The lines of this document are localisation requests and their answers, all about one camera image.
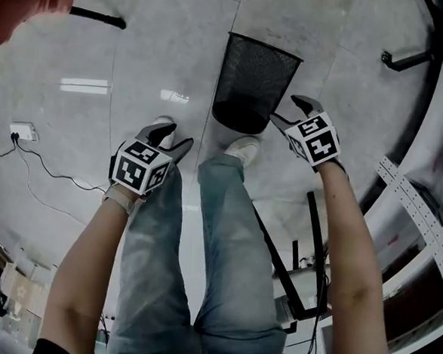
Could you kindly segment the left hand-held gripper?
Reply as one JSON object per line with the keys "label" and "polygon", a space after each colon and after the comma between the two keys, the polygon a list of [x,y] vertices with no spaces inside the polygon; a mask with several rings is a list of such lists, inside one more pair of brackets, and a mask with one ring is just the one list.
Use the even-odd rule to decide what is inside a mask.
{"label": "left hand-held gripper", "polygon": [[161,186],[172,164],[178,165],[194,144],[189,137],[171,149],[158,148],[176,128],[170,122],[147,125],[134,139],[122,143],[109,163],[110,183],[118,183],[138,195],[148,195]]}

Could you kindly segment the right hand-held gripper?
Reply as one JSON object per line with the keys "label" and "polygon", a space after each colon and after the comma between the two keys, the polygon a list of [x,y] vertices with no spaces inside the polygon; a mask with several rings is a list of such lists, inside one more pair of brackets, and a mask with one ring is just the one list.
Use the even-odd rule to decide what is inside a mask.
{"label": "right hand-held gripper", "polygon": [[337,160],[341,153],[339,137],[329,115],[317,100],[300,94],[291,95],[291,99],[306,119],[290,122],[274,112],[270,114],[270,120],[288,139],[296,156],[306,160],[316,172],[318,165]]}

